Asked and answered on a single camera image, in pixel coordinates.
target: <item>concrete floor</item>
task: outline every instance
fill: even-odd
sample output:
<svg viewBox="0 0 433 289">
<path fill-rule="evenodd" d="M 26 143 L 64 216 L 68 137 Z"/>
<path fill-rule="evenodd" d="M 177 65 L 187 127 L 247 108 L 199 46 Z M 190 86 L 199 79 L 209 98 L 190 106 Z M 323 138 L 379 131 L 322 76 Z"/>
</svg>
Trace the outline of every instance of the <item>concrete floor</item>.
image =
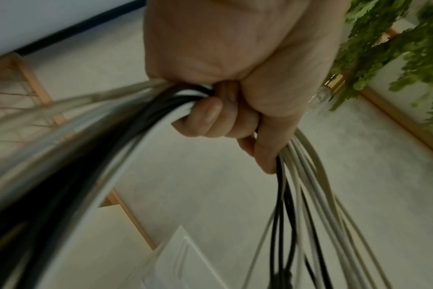
<svg viewBox="0 0 433 289">
<path fill-rule="evenodd" d="M 142 11 L 26 61 L 55 100 L 145 80 Z M 334 191 L 393 288 L 433 289 L 433 153 L 364 100 L 348 101 L 333 113 L 327 109 L 325 104 L 309 112 L 301 129 L 320 154 Z M 187 139 L 168 128 L 139 155 L 116 189 L 154 241 L 164 241 L 183 225 L 236 289 L 274 206 L 276 180 L 263 174 L 234 140 Z M 318 230 L 323 233 L 320 224 Z M 344 288 L 333 266 L 335 253 L 321 236 L 334 286 Z M 305 280 L 305 288 L 311 288 Z M 250 288 L 265 289 L 267 283 L 266 244 Z"/>
</svg>

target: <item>dark baseboard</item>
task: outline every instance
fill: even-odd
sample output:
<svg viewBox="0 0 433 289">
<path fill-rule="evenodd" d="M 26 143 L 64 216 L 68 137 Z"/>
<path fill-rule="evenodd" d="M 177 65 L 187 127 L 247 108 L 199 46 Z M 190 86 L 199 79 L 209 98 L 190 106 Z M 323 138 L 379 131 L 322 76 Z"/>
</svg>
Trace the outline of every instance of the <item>dark baseboard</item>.
<svg viewBox="0 0 433 289">
<path fill-rule="evenodd" d="M 55 44 L 57 42 L 60 42 L 64 39 L 72 37 L 76 34 L 87 31 L 87 30 L 89 30 L 95 26 L 98 26 L 100 24 L 103 24 L 105 22 L 113 20 L 117 17 L 125 15 L 129 12 L 134 11 L 134 10 L 140 9 L 140 8 L 144 7 L 145 5 L 146 5 L 146 0 L 134 0 L 132 2 L 126 3 L 124 5 L 118 6 L 114 9 L 109 10 L 109 11 L 106 11 L 106 12 L 103 12 L 99 15 L 91 17 L 85 21 L 82 21 L 80 23 L 72 25 L 68 28 L 60 30 L 56 33 L 53 33 L 53 34 L 47 36 L 47 37 L 39 39 L 38 41 L 35 41 L 31 44 L 23 46 L 20 49 L 17 49 L 15 52 L 21 56 L 31 54 L 33 52 L 36 52 L 36 51 L 42 49 L 42 48 L 45 48 L 47 46 L 50 46 L 50 45 Z"/>
</svg>

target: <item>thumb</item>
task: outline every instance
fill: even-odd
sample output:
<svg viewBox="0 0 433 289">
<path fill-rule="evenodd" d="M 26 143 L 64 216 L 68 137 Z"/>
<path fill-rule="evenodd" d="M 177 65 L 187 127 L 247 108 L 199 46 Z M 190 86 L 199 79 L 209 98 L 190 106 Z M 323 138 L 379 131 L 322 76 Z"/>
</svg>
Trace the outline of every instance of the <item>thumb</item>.
<svg viewBox="0 0 433 289">
<path fill-rule="evenodd" d="M 303 113 L 274 118 L 263 115 L 257 130 L 255 159 L 268 174 L 276 172 L 275 158 L 294 135 Z"/>
</svg>

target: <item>houseplant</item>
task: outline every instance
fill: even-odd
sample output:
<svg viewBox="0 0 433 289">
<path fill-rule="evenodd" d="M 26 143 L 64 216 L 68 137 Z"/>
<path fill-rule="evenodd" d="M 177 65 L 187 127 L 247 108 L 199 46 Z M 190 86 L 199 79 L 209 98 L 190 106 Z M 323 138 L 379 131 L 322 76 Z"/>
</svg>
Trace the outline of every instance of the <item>houseplant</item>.
<svg viewBox="0 0 433 289">
<path fill-rule="evenodd" d="M 391 91 L 399 91 L 418 81 L 429 85 L 422 98 L 433 98 L 433 2 L 428 2 L 416 13 L 419 24 L 380 41 L 382 35 L 409 11 L 412 0 L 353 0 L 346 14 L 346 22 L 353 24 L 348 41 L 337 54 L 330 77 L 344 74 L 348 89 L 333 105 L 336 110 L 343 102 L 355 98 L 358 92 L 376 75 L 377 71 L 398 57 L 406 64 L 403 73 L 390 84 Z M 424 121 L 433 127 L 433 102 Z"/>
</svg>

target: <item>human hand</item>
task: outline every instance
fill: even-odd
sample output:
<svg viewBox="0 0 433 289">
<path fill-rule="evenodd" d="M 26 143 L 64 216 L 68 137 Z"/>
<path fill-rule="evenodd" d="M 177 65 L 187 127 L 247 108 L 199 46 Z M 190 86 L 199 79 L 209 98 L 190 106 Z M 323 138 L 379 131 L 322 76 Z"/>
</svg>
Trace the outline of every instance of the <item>human hand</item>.
<svg viewBox="0 0 433 289">
<path fill-rule="evenodd" d="M 190 137 L 236 138 L 266 173 L 274 173 L 275 157 L 334 60 L 347 2 L 150 0 L 147 74 L 216 84 L 216 95 L 174 127 Z"/>
</svg>

